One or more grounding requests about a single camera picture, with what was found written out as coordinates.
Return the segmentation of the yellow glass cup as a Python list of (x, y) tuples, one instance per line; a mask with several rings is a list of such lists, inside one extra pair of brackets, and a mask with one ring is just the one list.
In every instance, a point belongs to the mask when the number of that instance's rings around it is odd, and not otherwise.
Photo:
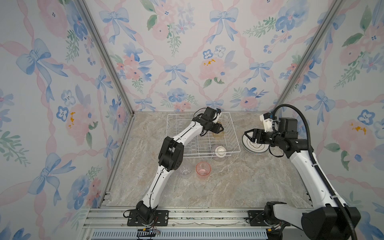
[(212, 136), (215, 140), (222, 140), (225, 137), (224, 128), (220, 128), (217, 133), (212, 133)]

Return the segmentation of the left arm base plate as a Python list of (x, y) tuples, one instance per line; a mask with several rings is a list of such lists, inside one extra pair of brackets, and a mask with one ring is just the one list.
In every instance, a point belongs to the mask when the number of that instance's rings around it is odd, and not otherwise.
[(169, 222), (168, 210), (158, 210), (145, 214), (145, 217), (141, 216), (138, 210), (130, 211), (127, 218), (127, 226), (129, 227), (166, 227)]

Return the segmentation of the white ceramic bowl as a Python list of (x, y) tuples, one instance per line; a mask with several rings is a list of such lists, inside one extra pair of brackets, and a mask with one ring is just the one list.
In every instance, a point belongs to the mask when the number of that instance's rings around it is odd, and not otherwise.
[(214, 145), (212, 148), (212, 158), (218, 162), (226, 160), (228, 158), (226, 148), (222, 145)]

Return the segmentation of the pink glass cup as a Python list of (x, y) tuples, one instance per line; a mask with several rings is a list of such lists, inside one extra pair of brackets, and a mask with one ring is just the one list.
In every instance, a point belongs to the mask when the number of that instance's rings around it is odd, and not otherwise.
[(211, 165), (207, 162), (200, 162), (196, 165), (196, 173), (199, 179), (207, 179), (211, 171)]

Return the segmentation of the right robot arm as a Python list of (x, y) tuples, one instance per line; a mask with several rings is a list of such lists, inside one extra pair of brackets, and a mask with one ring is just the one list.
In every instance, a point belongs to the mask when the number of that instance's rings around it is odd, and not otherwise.
[(299, 139), (298, 132), (267, 132), (252, 129), (244, 133), (252, 143), (278, 147), (298, 171), (312, 202), (312, 208), (299, 209), (283, 202), (267, 202), (264, 212), (254, 218), (273, 226), (291, 225), (311, 240), (356, 240), (361, 214), (337, 194), (321, 169), (311, 144)]

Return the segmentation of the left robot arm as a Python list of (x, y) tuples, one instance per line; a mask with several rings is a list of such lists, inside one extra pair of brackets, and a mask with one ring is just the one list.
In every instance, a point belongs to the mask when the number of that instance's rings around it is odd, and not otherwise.
[(160, 196), (170, 176), (182, 165), (185, 146), (196, 136), (202, 137), (208, 132), (219, 134), (224, 130), (218, 122), (222, 111), (210, 107), (204, 110), (203, 113), (194, 114), (191, 123), (179, 134), (164, 139), (154, 180), (136, 205), (136, 212), (144, 225), (150, 225), (155, 220)]

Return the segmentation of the grey patterned plate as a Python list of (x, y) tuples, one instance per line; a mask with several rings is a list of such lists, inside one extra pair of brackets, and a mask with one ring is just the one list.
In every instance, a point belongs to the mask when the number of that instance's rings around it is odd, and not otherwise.
[(246, 136), (246, 134), (243, 134), (241, 142), (242, 142), (243, 148), (248, 153), (253, 154), (253, 155), (265, 154), (269, 151), (269, 148), (270, 148), (269, 145), (251, 142), (250, 139)]

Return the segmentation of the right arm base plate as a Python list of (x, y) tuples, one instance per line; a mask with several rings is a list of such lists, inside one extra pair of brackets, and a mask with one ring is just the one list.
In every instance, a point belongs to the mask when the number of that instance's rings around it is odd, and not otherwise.
[(291, 226), (290, 223), (277, 220), (277, 219), (269, 219), (264, 210), (249, 210), (248, 217), (246, 218), (246, 223), (251, 227), (272, 227), (277, 228), (278, 226)]

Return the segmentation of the clear glass cup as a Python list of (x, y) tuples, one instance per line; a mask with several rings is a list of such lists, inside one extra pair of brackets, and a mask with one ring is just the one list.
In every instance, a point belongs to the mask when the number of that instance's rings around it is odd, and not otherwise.
[(192, 164), (190, 164), (190, 163), (183, 163), (179, 167), (179, 176), (182, 179), (188, 179), (188, 178), (190, 178), (192, 176), (193, 170), (194, 170), (194, 167), (193, 167)]

